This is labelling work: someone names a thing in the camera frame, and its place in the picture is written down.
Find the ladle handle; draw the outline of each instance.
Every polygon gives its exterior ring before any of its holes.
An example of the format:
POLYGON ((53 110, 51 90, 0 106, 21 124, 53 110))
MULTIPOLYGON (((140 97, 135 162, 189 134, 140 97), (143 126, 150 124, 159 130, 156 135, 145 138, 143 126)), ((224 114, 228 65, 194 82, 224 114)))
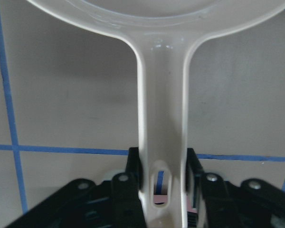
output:
POLYGON ((144 38, 135 50, 143 167, 140 197, 149 228, 186 228, 188 72, 195 48, 175 34, 144 38), (154 177, 159 171, 169 180, 168 202, 163 205, 153 203, 154 177))

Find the metal screw head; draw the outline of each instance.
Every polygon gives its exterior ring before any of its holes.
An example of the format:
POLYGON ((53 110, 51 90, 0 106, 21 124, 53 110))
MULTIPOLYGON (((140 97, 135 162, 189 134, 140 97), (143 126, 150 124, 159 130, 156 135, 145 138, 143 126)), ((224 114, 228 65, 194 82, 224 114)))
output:
POLYGON ((89 184, 88 184, 88 183, 85 183, 85 182, 80 183, 80 184, 78 185, 78 189, 79 189, 79 190, 87 189, 88 187, 89 187, 89 184))
POLYGON ((207 180, 209 180, 209 181, 217 181, 218 177, 215 174, 210 173, 210 174, 207 175, 207 180))
POLYGON ((119 181, 127 181, 128 179, 129 179, 129 177, 128 177, 127 175, 125 175, 125 174, 120 175, 120 176, 118 177, 118 180, 119 180, 119 181))
POLYGON ((249 187, 251 187, 252 189, 260 189, 261 188, 261 185, 259 184, 259 182, 256 182, 256 181, 251 181, 249 182, 249 187))

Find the screw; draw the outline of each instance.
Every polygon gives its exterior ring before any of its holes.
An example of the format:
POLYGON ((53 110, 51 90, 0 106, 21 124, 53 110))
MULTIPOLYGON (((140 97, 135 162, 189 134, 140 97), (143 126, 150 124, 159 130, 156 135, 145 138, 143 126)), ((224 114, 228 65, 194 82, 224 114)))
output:
POLYGON ((258 182, 252 180, 251 182, 249 182, 249 187, 257 190, 261 188, 261 185, 258 182))
POLYGON ((85 182, 80 183, 80 184, 78 185, 78 189, 79 189, 79 190, 87 189, 88 187, 89 187, 89 184, 88 184, 88 183, 85 183, 85 182))
POLYGON ((215 174, 210 173, 207 175, 207 180, 215 182, 218 180, 218 177, 215 174))
POLYGON ((118 177, 118 180, 119 181, 127 181, 129 179, 129 177, 125 174, 121 175, 118 177))

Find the white plastic ladle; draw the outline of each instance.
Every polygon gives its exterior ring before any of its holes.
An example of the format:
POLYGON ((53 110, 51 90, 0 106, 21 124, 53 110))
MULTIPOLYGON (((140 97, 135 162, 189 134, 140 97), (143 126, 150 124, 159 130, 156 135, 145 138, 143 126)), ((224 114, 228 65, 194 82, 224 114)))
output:
POLYGON ((49 14, 118 38, 138 67, 140 192, 149 228, 186 228, 189 63, 208 39, 256 25, 285 0, 28 0, 49 14), (153 204, 153 180, 169 175, 168 203, 153 204))

